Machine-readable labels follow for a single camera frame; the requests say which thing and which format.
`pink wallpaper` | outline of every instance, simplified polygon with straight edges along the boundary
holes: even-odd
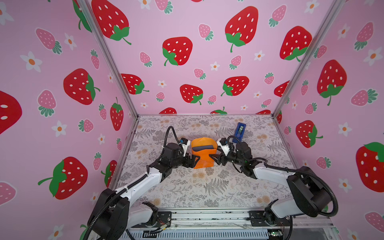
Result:
[[[282,109],[299,164],[336,194],[331,219],[344,240],[384,239],[382,9],[383,1],[345,3]]]
[[[79,239],[110,182],[133,118],[89,30],[70,0],[0,2],[1,239]]]
[[[331,0],[88,0],[139,114],[273,111]]]

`pink wall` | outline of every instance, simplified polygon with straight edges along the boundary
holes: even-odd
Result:
[[[72,1],[21,5],[6,0],[0,10],[0,238],[79,239],[93,198],[106,188],[101,170],[119,159],[117,138],[124,146],[133,118],[116,82],[109,81],[110,70],[93,34],[82,23],[79,30]],[[46,31],[36,34],[36,28]],[[79,68],[84,70],[70,75]],[[88,74],[101,90],[94,101]],[[124,113],[118,131],[110,118],[116,97]],[[99,104],[105,106],[105,120]],[[93,128],[86,121],[82,132],[78,125],[86,119]],[[101,163],[95,170],[97,152]]]
[[[336,194],[339,213],[331,219],[343,239],[384,239],[382,9],[382,1],[345,3],[320,45],[326,48],[312,58],[282,109],[280,127],[298,163],[309,165]],[[364,48],[357,51],[355,44]],[[334,88],[326,91],[331,82]],[[323,136],[315,143],[313,126]]]
[[[291,48],[309,45],[332,1],[89,2],[139,114],[158,114],[165,108],[210,113],[223,107],[232,114],[254,114],[275,109],[278,91],[284,90],[298,65],[296,58],[284,58]],[[238,32],[240,39],[232,36]],[[293,55],[301,59],[304,52]],[[224,83],[235,87],[227,89],[233,96],[225,93]]]

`white flower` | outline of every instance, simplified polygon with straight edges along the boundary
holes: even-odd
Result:
[[[113,75],[112,75],[112,73],[108,74],[108,80],[109,80],[110,83],[113,83]]]
[[[365,0],[364,5],[368,4],[368,6],[372,6],[375,0]]]
[[[262,93],[260,93],[260,91],[258,91],[257,93],[254,93],[254,98],[259,98],[261,95],[263,95]]]
[[[347,24],[344,24],[343,28],[341,28],[337,33],[339,34],[337,40],[340,38],[345,38],[347,36],[347,32],[349,31],[351,27],[347,26]]]
[[[162,88],[164,88],[164,86],[166,86],[165,81],[158,81],[158,82],[159,82],[158,86],[160,86]]]
[[[220,67],[219,64],[217,64],[217,62],[215,62],[214,64],[211,64],[211,70],[215,70],[217,71],[217,69]]]
[[[53,228],[53,233],[48,237],[48,240],[56,240],[58,237],[61,237],[63,235],[63,232],[61,231],[64,227],[64,224],[59,226],[55,226]]]
[[[348,192],[348,189],[352,189],[351,185],[348,184],[348,179],[342,180],[339,178],[339,188],[343,188],[345,192]]]
[[[64,33],[65,34],[65,44],[68,44],[71,48],[71,50],[73,50],[73,47],[77,47],[77,45],[74,43],[73,41],[73,36],[68,36],[68,34]]]
[[[307,2],[307,8],[305,9],[304,13],[313,13],[313,10],[319,6],[320,3],[317,2],[317,0],[312,0],[310,2]]]
[[[296,103],[296,101],[294,101],[294,102],[292,103],[292,109],[296,110],[296,107],[297,107],[297,103]]]
[[[65,135],[66,134],[66,132],[65,132],[66,128],[67,128],[66,124],[61,124],[60,121],[57,121],[57,126],[53,126],[52,130],[56,131],[56,137],[58,137],[60,135]]]
[[[344,134],[344,136],[348,136],[348,132],[352,131],[352,128],[348,127],[348,123],[344,123],[344,125],[339,124],[339,134]]]
[[[255,53],[255,60],[259,60],[259,61],[261,61],[261,60],[262,60],[262,57],[264,57],[264,56],[265,56],[265,54],[263,53],[262,50],[260,50],[260,52]]]
[[[99,140],[99,145],[101,145],[102,143],[105,143],[105,136],[100,133],[100,137],[98,137],[97,140]]]
[[[94,205],[95,202],[97,202],[98,198],[99,198],[99,193],[98,192],[93,192],[93,195],[92,195],[92,197],[90,199],[90,201],[92,202],[92,205]]]
[[[0,2],[0,24],[1,25],[5,25],[5,21],[8,20],[8,21],[13,21],[13,18],[11,17],[11,15],[9,15],[7,12],[7,7],[5,6],[5,3],[3,2]]]
[[[350,240],[360,240],[357,232],[352,232],[349,228],[347,228],[348,231],[348,238]]]
[[[383,56],[380,54],[382,47],[379,47],[375,51],[368,50],[368,57],[366,57],[363,62],[368,62],[370,66],[372,66],[376,60],[380,60],[383,58]]]
[[[146,8],[149,10],[149,4],[152,0],[138,0],[141,3],[141,9]]]
[[[40,59],[36,59],[31,51],[28,53],[28,56],[20,55],[20,57],[24,60],[24,62],[26,62],[25,67],[27,70],[31,70],[33,68],[36,71],[41,72],[39,65],[43,62]]]

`blue object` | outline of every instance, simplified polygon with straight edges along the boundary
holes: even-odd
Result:
[[[244,124],[244,123],[239,122],[237,124],[237,128],[236,128],[234,136],[237,137],[240,141],[243,140],[243,135],[244,135],[244,132],[245,132],[245,127],[246,127],[246,124]],[[232,139],[232,142],[238,143],[236,139]]]

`red strawberry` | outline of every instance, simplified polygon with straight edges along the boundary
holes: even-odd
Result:
[[[124,13],[107,0],[92,0],[92,11],[104,36],[120,41],[129,35],[129,22]]]
[[[95,68],[99,69],[100,61],[98,59],[98,55],[97,55],[95,49],[92,49],[92,51],[91,51],[91,61],[92,61],[93,65],[95,66]]]
[[[163,55],[167,59],[164,66],[169,61],[172,65],[184,65],[191,55],[192,42],[189,38],[181,36],[169,38],[163,42]]]
[[[94,87],[93,79],[82,68],[76,69],[64,79],[64,91],[81,104],[89,105],[95,99],[98,88]]]
[[[214,37],[214,32],[211,31],[211,27],[206,24],[199,25],[200,37],[205,38],[206,41],[210,41]]]
[[[11,95],[0,91],[0,134],[14,125],[22,114],[19,102]]]
[[[225,26],[227,41],[240,47],[249,43],[256,33],[259,12],[253,6],[246,7],[236,14]]]
[[[274,81],[275,77],[273,76],[273,73],[267,73],[265,75],[264,82],[268,85],[272,84]]]
[[[304,80],[303,85],[301,87],[301,95],[305,95],[308,91],[308,80]]]
[[[215,111],[212,111],[211,114],[227,114],[227,112],[224,112],[224,109],[225,107],[223,107],[223,110],[215,110]]]
[[[263,102],[262,108],[266,108],[268,105],[270,105],[272,102],[272,99],[267,99]]]
[[[183,100],[187,103],[197,103],[203,98],[203,90],[199,87],[192,85],[184,84],[180,87],[180,93],[183,97]]]
[[[109,115],[111,116],[111,121],[113,128],[116,131],[119,131],[121,128],[122,120],[124,118],[124,112],[122,110],[121,105],[118,102],[118,98],[116,97],[116,103],[114,103],[109,111]]]
[[[367,220],[372,227],[380,232],[384,232],[384,216],[381,216],[377,212],[369,212],[365,215],[365,220]]]
[[[10,183],[0,181],[0,206],[16,197],[17,190]]]
[[[101,153],[97,152],[95,154],[95,159],[93,160],[93,169],[95,169],[95,171],[99,170],[100,165],[101,165]]]
[[[104,183],[107,187],[109,187],[109,184],[111,183],[113,174],[115,173],[116,165],[117,165],[117,162],[115,160],[112,160],[108,164],[107,168],[105,169],[105,173],[103,173],[103,171],[101,171],[101,173],[105,175]]]
[[[159,114],[177,114],[174,108],[166,108],[163,111],[159,112]]]
[[[331,97],[339,94],[347,82],[347,73],[336,60],[328,61],[320,74],[317,82],[317,92],[323,98],[329,98],[328,106],[331,104]]]
[[[83,26],[85,27],[85,29],[87,29],[88,31],[92,32],[87,20],[85,19],[84,17],[84,14],[79,6],[79,3],[77,2],[77,0],[72,0],[72,3],[73,3],[73,8],[74,8],[74,11],[76,12],[76,15],[80,18],[80,21],[79,21],[79,30],[81,30],[80,28],[80,23],[82,22],[83,23]]]
[[[299,138],[301,144],[306,148],[312,147],[316,143],[317,128],[310,120],[299,123],[296,126],[296,136]]]
[[[172,4],[168,0],[155,0],[156,6],[160,11],[164,11],[165,14],[172,12]]]
[[[118,138],[118,139],[116,140],[116,144],[118,145],[118,150],[121,151],[122,141],[121,141],[120,138]]]
[[[298,59],[303,55],[312,41],[312,35],[302,26],[289,30],[280,49],[280,58],[284,60]]]
[[[103,104],[100,104],[100,105],[99,105],[99,111],[100,111],[100,117],[101,117],[103,120],[106,120],[106,119],[107,119],[107,110],[105,109],[105,107],[104,107]]]
[[[285,129],[284,129],[284,133],[286,135],[289,135],[291,133],[291,126],[286,126]]]
[[[279,124],[280,124],[281,121],[283,120],[283,115],[282,115],[281,111],[280,111],[279,114],[277,115],[276,119],[277,119],[277,122],[278,122]]]
[[[313,112],[316,112],[317,109],[317,104],[316,103],[310,103],[308,106],[305,108],[305,113],[306,114],[312,114]]]
[[[316,160],[317,166],[321,167],[322,169],[330,168],[331,167],[331,161],[327,157],[319,157]]]
[[[357,42],[355,42],[355,50],[359,51],[363,49],[367,44],[368,40],[373,35],[373,22],[369,22],[365,24],[365,26],[361,29],[359,34],[356,37]]]
[[[283,96],[283,93],[285,92],[285,89],[286,89],[287,86],[288,86],[288,84],[289,84],[289,81],[287,81],[287,82],[285,82],[285,83],[283,83],[283,84],[277,86],[277,87],[275,88],[275,90],[273,91],[273,93],[274,93],[276,96],[278,96],[278,97],[282,97],[282,96]]]
[[[237,96],[244,91],[248,86],[249,78],[246,76],[227,78],[223,84],[224,92],[220,95],[227,94],[228,96]]]
[[[93,123],[88,119],[81,120],[78,126],[79,130],[82,132],[90,132],[93,130]]]
[[[232,70],[235,70],[237,68],[237,66],[240,64],[241,64],[241,56],[238,55],[238,56],[232,58],[231,64],[229,64],[229,68]]]
[[[210,97],[208,98],[207,103],[208,103],[209,105],[212,105],[212,104],[215,103],[216,100],[217,100],[216,95],[212,95],[212,96],[210,96]]]
[[[165,96],[164,96],[164,93],[163,93],[163,92],[159,92],[159,93],[156,94],[156,100],[157,100],[158,102],[162,102],[162,101],[164,101],[164,98],[165,98]]]
[[[55,37],[52,33],[44,30],[42,28],[36,28],[36,36],[40,39],[41,43],[48,50],[52,50],[53,53],[60,55],[63,51],[61,50],[61,46],[59,41],[55,41]]]
[[[260,111],[256,114],[271,114],[271,110],[266,109],[266,110]]]
[[[151,58],[145,52],[140,53],[140,61],[146,66],[150,68],[152,66]]]
[[[197,77],[197,78],[205,79],[207,77],[206,74],[204,73],[204,71],[201,69],[195,68],[195,70],[193,72],[195,74],[195,77]]]
[[[356,164],[363,184],[375,192],[384,192],[384,145],[371,142],[359,148]]]
[[[130,94],[140,94],[142,91],[149,92],[149,90],[144,90],[144,82],[138,76],[124,73],[121,76]]]
[[[365,106],[367,103],[371,104],[377,99],[378,93],[376,93],[376,90],[369,89],[366,90],[360,90],[358,91],[352,98],[351,103],[356,106]]]
[[[66,157],[53,170],[53,177],[39,181],[52,179],[49,190],[57,199],[66,199],[79,190],[87,181],[88,171],[79,160],[74,157]]]
[[[275,26],[277,26],[279,24],[279,21],[281,21],[284,18],[286,11],[287,11],[286,5],[281,5],[275,11],[273,11],[272,18],[269,19],[269,27],[274,28]]]
[[[47,89],[43,90],[37,98],[37,103],[40,105],[38,108],[40,114],[46,118],[55,113],[53,109],[56,107],[56,100],[51,91]]]
[[[327,47],[324,45],[321,45],[319,48],[316,49],[313,57],[314,58],[321,58],[325,52],[327,52]]]

